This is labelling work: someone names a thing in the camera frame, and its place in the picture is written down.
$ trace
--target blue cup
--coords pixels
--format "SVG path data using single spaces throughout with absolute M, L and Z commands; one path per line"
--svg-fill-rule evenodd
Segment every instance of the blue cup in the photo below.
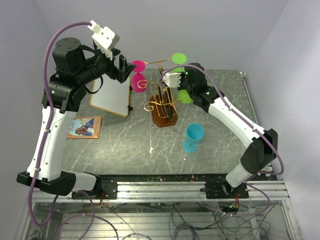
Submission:
M 197 144 L 205 135 L 204 128 L 198 123 L 192 123 L 186 128 L 183 150 L 187 153 L 194 153 L 197 150 Z

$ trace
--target white board with yellow edge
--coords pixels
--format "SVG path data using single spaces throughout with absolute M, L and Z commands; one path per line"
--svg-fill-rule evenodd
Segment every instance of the white board with yellow edge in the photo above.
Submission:
M 129 94 L 130 94 L 130 78 L 120 83 L 117 80 L 110 79 L 107 75 L 102 75 L 103 85 L 101 89 L 92 94 L 90 105 L 92 107 L 105 110 L 107 112 L 127 117 L 129 114 Z M 92 92 L 97 91 L 100 87 L 100 78 L 94 80 Z

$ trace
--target table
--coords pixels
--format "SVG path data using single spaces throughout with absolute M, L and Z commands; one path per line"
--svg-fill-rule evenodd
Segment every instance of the table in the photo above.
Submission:
M 240 73 L 236 70 L 207 72 L 230 102 L 254 121 Z M 160 77 L 157 69 L 147 69 L 144 75 L 154 82 Z M 102 116 L 100 137 L 68 139 L 62 169 L 93 174 L 222 174 L 230 172 L 239 163 L 245 148 L 218 119 L 192 103 L 177 103 L 176 125 L 158 128 L 151 113 L 144 110 L 144 103 L 150 97 L 150 87 L 143 93 L 131 91 L 133 111 L 123 117 L 90 106 L 87 94 L 77 116 Z M 205 134 L 196 152 L 186 153 L 182 144 L 191 123 L 201 124 Z

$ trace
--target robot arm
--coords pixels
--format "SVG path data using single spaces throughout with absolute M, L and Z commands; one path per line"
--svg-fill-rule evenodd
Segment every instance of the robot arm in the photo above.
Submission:
M 203 69 L 199 63 L 191 63 L 190 65 Z M 192 67 L 185 67 L 184 73 L 167 73 L 163 77 L 163 82 L 170 88 L 186 90 L 193 100 L 193 104 L 223 122 L 246 147 L 240 163 L 225 178 L 223 188 L 226 193 L 232 192 L 234 188 L 238 187 L 251 176 L 259 173 L 276 158 L 274 152 L 266 142 L 243 120 L 236 116 L 234 112 L 229 110 L 224 101 L 219 97 L 216 89 L 208 86 L 203 73 Z M 265 130 L 263 127 L 257 125 L 233 106 L 223 93 L 222 96 L 230 105 L 230 109 L 240 114 L 259 132 L 264 133 L 263 135 L 272 143 L 274 148 L 277 149 L 278 134 L 276 131 L 273 129 Z
M 102 28 L 94 21 L 88 26 L 93 32 L 93 46 L 82 45 L 73 37 L 59 40 L 52 52 L 56 64 L 56 73 L 48 83 L 54 105 L 53 121 L 42 152 L 35 187 L 43 192 L 66 196 L 71 191 L 86 190 L 99 194 L 99 177 L 89 173 L 73 173 L 61 169 L 62 155 L 68 130 L 79 110 L 80 102 L 87 93 L 86 84 L 107 74 L 111 79 L 123 83 L 135 68 L 127 63 L 123 55 L 119 56 L 119 68 L 115 66 L 115 56 L 120 51 L 115 47 L 119 37 L 109 28 Z M 86 59 L 83 51 L 94 53 Z M 27 171 L 17 176 L 17 182 L 30 186 L 36 171 L 36 159 L 49 119 L 50 108 L 46 93 L 42 98 L 42 125 L 34 152 Z

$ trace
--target gray wall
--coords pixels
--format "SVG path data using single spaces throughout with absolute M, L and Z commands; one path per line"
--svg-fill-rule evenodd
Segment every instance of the gray wall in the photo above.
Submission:
M 247 73 L 260 123 L 279 134 L 304 239 L 319 239 L 320 1 L 290 0 Z
M 16 182 L 17 173 L 29 165 L 41 126 L 50 35 L 32 0 L 2 0 L 0 23 L 0 239 L 12 240 L 29 189 Z
M 208 69 L 247 71 L 288 0 L 34 0 L 51 34 L 95 20 L 120 36 L 129 61 L 176 52 Z M 89 30 L 73 29 L 91 44 Z

